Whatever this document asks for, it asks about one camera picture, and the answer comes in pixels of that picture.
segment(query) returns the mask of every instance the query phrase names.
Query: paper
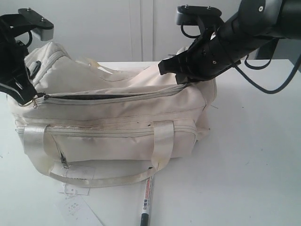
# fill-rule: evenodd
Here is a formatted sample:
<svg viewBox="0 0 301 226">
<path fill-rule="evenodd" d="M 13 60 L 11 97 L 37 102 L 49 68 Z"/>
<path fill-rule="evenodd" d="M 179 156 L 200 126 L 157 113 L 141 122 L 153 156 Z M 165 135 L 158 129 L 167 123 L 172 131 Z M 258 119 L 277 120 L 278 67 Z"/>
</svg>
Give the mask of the paper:
<svg viewBox="0 0 301 226">
<path fill-rule="evenodd" d="M 65 169 L 63 174 L 65 177 L 69 178 L 83 178 L 83 179 L 93 179 L 95 173 L 95 168 L 84 167 L 84 166 L 70 166 L 69 169 Z M 77 187 L 74 185 L 69 185 L 62 183 L 58 188 L 58 192 L 67 194 L 81 194 L 88 195 L 90 188 L 88 187 Z"/>
<path fill-rule="evenodd" d="M 80 195 L 56 204 L 70 226 L 103 226 Z"/>
</svg>

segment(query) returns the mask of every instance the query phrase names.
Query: bag strap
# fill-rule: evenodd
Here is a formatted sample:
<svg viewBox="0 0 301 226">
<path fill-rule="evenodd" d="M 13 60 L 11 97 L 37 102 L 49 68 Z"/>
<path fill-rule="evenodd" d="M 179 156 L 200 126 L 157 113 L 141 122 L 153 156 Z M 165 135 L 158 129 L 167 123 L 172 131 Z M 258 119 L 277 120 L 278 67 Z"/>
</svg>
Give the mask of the bag strap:
<svg viewBox="0 0 301 226">
<path fill-rule="evenodd" d="M 45 129 L 48 125 L 28 124 L 24 130 L 24 152 L 28 155 L 34 167 L 46 176 L 50 176 L 63 183 L 81 187 L 107 187 L 127 185 L 143 181 L 157 171 L 163 169 L 169 162 L 174 148 L 173 121 L 154 122 L 154 151 L 151 157 L 153 168 L 132 176 L 104 179 L 68 178 L 52 172 L 55 161 L 49 157 L 44 149 Z"/>
</svg>

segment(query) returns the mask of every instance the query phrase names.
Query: canvas bag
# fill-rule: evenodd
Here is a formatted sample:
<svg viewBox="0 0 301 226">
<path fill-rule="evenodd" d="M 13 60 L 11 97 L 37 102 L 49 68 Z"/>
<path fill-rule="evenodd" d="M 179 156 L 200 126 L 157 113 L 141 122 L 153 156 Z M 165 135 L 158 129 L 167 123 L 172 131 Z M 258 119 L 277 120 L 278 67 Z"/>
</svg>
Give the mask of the canvas bag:
<svg viewBox="0 0 301 226">
<path fill-rule="evenodd" d="M 177 85 L 175 74 L 112 70 L 92 60 L 73 61 L 50 42 L 25 59 L 38 97 L 19 105 L 8 97 L 16 131 L 34 167 L 67 184 L 103 187 L 142 181 L 170 158 L 190 155 L 209 132 L 206 109 L 215 80 Z M 118 178 L 69 178 L 52 170 L 89 160 L 150 160 L 153 168 Z"/>
</svg>

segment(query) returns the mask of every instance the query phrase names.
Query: black cable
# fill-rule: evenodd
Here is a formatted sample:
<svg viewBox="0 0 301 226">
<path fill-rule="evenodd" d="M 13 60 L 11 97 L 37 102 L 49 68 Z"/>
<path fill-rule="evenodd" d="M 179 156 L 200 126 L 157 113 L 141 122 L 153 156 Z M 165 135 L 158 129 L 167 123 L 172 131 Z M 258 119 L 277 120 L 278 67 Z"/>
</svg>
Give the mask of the black cable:
<svg viewBox="0 0 301 226">
<path fill-rule="evenodd" d="M 266 93 L 266 94 L 276 94 L 279 93 L 280 91 L 282 91 L 285 87 L 287 87 L 287 85 L 292 81 L 292 79 L 294 78 L 295 74 L 297 73 L 300 65 L 301 65 L 301 54 L 295 64 L 295 66 L 293 67 L 290 75 L 288 76 L 288 78 L 285 80 L 285 82 L 277 89 L 275 90 L 267 90 L 263 87 L 261 87 L 260 85 L 258 85 L 257 83 L 255 83 L 253 80 L 251 80 L 237 65 L 236 63 L 232 60 L 232 58 L 229 56 L 227 50 L 225 49 L 225 47 L 222 45 L 221 40 L 220 40 L 220 36 L 217 32 L 216 27 L 214 27 L 214 31 L 217 37 L 218 42 L 220 43 L 221 47 L 223 48 L 223 50 L 225 51 L 228 59 L 230 60 L 232 66 L 239 72 L 241 73 L 241 75 L 249 82 L 251 83 L 253 86 L 255 86 L 257 89 L 259 89 L 260 91 Z"/>
<path fill-rule="evenodd" d="M 28 43 L 25 45 L 26 48 L 28 48 L 32 43 L 32 32 L 29 31 L 28 34 L 29 34 L 29 40 L 28 40 Z"/>
<path fill-rule="evenodd" d="M 265 69 L 269 66 L 269 64 L 272 62 L 272 59 L 270 59 L 265 65 L 263 66 L 253 66 L 253 65 L 250 65 L 247 60 L 249 59 L 249 54 L 246 56 L 246 59 L 245 59 L 245 65 L 250 68 L 250 69 L 253 69 L 253 70 L 262 70 L 262 69 Z"/>
<path fill-rule="evenodd" d="M 183 35 L 185 35 L 187 38 L 190 39 L 197 39 L 200 35 L 189 35 L 184 31 L 184 25 L 181 25 L 181 32 L 183 33 Z"/>
</svg>

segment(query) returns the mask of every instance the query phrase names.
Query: table surface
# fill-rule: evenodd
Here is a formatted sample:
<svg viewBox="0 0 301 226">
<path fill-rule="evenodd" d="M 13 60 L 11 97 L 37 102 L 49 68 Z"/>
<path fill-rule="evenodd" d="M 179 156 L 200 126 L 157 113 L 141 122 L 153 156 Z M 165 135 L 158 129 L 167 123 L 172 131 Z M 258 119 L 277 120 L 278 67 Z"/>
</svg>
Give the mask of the table surface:
<svg viewBox="0 0 301 226">
<path fill-rule="evenodd" d="M 250 61 L 262 65 L 261 61 Z M 142 63 L 103 63 L 112 68 Z M 252 71 L 267 88 L 279 86 L 291 71 L 288 60 Z M 235 70 L 216 80 L 218 94 L 208 109 L 210 136 L 192 156 L 172 159 L 155 175 L 151 226 L 301 225 L 301 74 L 276 95 L 263 94 Z M 23 153 L 13 118 L 0 95 L 0 224 L 66 226 L 55 203 L 64 199 L 60 183 L 39 174 Z M 106 171 L 145 162 L 106 162 Z M 104 226 L 140 223 L 144 182 L 93 188 L 84 200 Z"/>
</svg>

